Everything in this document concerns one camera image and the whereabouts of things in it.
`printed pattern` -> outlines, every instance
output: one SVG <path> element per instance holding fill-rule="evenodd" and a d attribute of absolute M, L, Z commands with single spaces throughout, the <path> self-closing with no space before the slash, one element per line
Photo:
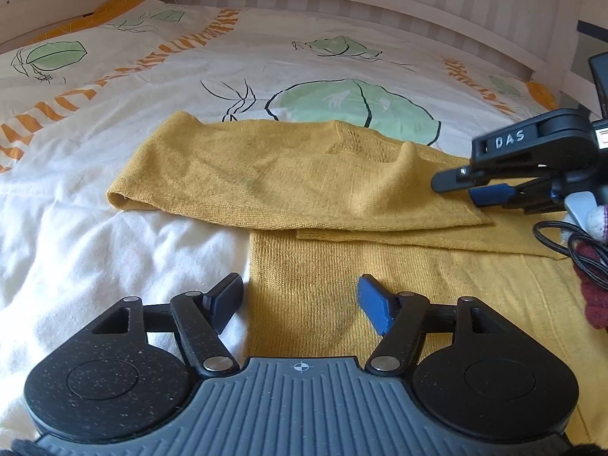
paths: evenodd
<path fill-rule="evenodd" d="M 41 82 L 51 82 L 53 76 L 48 72 L 59 70 L 78 63 L 86 55 L 79 41 L 58 41 L 34 48 L 21 48 L 11 62 L 16 71 Z"/>
<path fill-rule="evenodd" d="M 370 50 L 365 45 L 347 36 L 336 36 L 330 39 L 316 39 L 307 43 L 294 41 L 296 50 L 308 48 L 317 56 L 346 56 L 357 60 L 379 60 L 382 51 Z"/>
<path fill-rule="evenodd" d="M 10 170 L 23 157 L 26 147 L 36 132 L 78 111 L 109 81 L 153 68 L 172 54 L 204 47 L 211 39 L 232 31 L 237 21 L 238 11 L 222 9 L 200 33 L 183 35 L 171 42 L 161 44 L 148 56 L 128 66 L 115 68 L 112 74 L 100 78 L 91 85 L 67 91 L 48 102 L 37 103 L 24 114 L 15 115 L 6 123 L 0 124 L 0 173 Z"/>
<path fill-rule="evenodd" d="M 139 17 L 120 17 L 113 21 L 104 24 L 105 29 L 116 29 L 122 32 L 130 33 L 146 33 L 158 31 L 155 25 L 147 24 L 150 20 L 154 19 L 161 22 L 179 22 L 184 16 L 184 12 L 179 10 L 165 10 L 155 15 L 142 14 Z"/>
<path fill-rule="evenodd" d="M 469 77 L 464 63 L 449 58 L 444 58 L 443 62 L 448 68 L 449 76 L 455 77 L 458 82 L 462 82 L 463 84 L 466 84 L 469 87 L 472 87 L 473 89 L 478 91 L 484 101 L 489 102 L 498 111 L 507 115 L 509 118 L 513 118 L 514 120 L 518 119 L 516 112 L 509 108 L 509 106 L 507 106 L 505 103 L 500 101 L 498 99 L 498 96 L 494 92 L 492 92 L 486 87 L 483 87 L 482 85 L 475 83 L 475 81 Z"/>
<path fill-rule="evenodd" d="M 335 79 L 300 82 L 274 93 L 269 99 L 257 96 L 244 80 L 244 90 L 222 82 L 222 88 L 201 81 L 205 90 L 217 99 L 229 101 L 222 121 L 247 118 L 261 104 L 277 121 L 315 123 L 331 120 L 371 128 L 382 135 L 403 141 L 432 145 L 439 138 L 441 122 L 410 99 L 381 85 L 361 79 Z"/>

